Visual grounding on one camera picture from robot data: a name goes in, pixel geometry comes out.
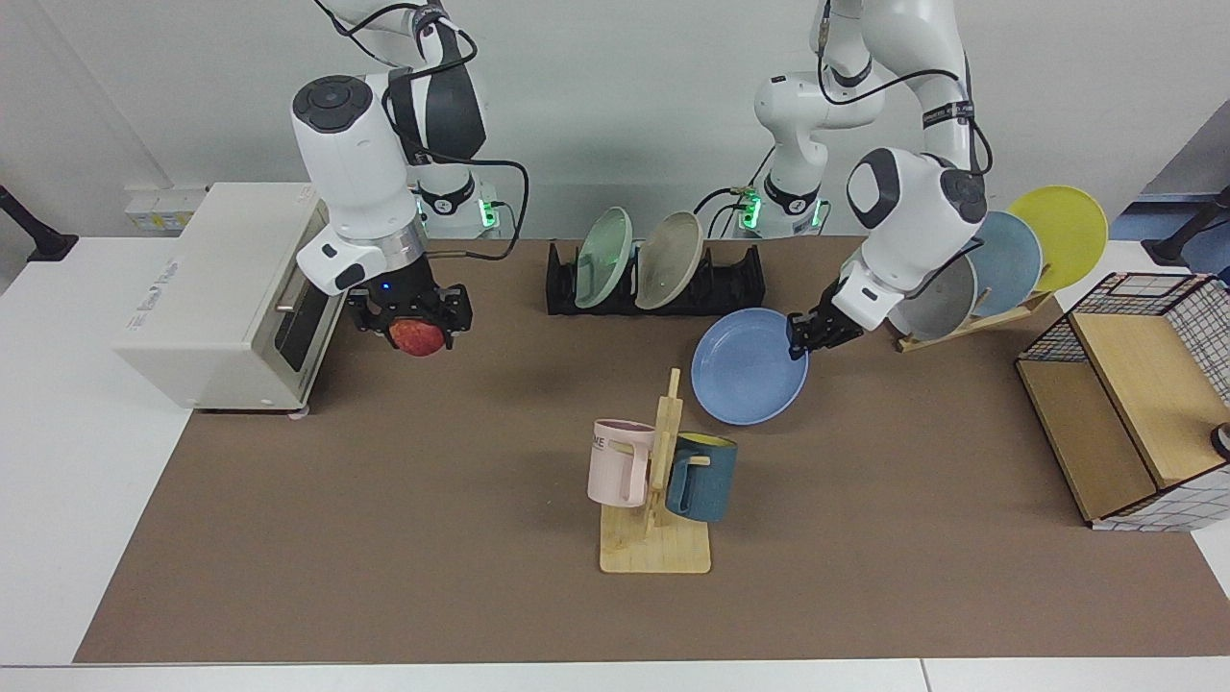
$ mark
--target mug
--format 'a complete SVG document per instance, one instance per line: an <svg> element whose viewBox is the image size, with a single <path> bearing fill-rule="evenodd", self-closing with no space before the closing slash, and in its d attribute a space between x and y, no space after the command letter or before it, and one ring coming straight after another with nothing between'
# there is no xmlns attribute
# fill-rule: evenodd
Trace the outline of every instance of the mug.
<svg viewBox="0 0 1230 692"><path fill-rule="evenodd" d="M589 499L613 508L645 504L653 427L626 420L594 422L589 454Z"/></svg>
<svg viewBox="0 0 1230 692"><path fill-rule="evenodd" d="M667 488L667 509L694 521L726 516L739 446L724 438L680 433Z"/></svg>

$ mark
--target pink mug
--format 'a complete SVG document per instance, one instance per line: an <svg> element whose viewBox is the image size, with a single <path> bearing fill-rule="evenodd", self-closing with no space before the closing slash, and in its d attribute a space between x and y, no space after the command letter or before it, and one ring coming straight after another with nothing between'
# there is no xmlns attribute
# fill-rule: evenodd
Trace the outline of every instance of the pink mug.
<svg viewBox="0 0 1230 692"><path fill-rule="evenodd" d="M613 508L645 504L653 427L626 420L594 422L589 454L589 499Z"/></svg>

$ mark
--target white table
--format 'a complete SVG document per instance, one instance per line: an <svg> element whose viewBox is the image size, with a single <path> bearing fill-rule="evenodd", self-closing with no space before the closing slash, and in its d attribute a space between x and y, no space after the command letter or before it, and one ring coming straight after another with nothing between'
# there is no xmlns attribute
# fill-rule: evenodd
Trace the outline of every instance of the white table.
<svg viewBox="0 0 1230 692"><path fill-rule="evenodd" d="M770 661L455 666L69 666L188 413L108 343L167 238L82 238L0 295L0 690L1214 690L1230 659ZM1155 267L1112 243L1091 281ZM1069 306L1087 289L1063 291ZM1230 585L1230 527L1198 537ZM1020 687L1036 688L1031 685Z"/></svg>

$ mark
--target beige plate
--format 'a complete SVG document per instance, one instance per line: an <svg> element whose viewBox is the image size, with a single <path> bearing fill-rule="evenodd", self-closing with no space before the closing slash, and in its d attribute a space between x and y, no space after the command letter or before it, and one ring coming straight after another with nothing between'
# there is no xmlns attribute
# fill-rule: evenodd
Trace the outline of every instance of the beige plate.
<svg viewBox="0 0 1230 692"><path fill-rule="evenodd" d="M636 306L657 310L678 297L696 273L704 250L705 235L695 214L667 216L637 254Z"/></svg>

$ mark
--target wooden mug tree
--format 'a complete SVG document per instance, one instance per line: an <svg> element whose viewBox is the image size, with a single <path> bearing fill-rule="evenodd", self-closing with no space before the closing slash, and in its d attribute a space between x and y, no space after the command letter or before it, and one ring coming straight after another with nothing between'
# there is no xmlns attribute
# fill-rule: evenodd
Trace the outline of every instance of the wooden mug tree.
<svg viewBox="0 0 1230 692"><path fill-rule="evenodd" d="M684 411L679 375L679 369L672 369L667 396L658 399L645 505L603 505L599 567L604 573L706 574L712 568L708 525L675 515L665 504ZM705 466L710 461L692 457L688 463Z"/></svg>

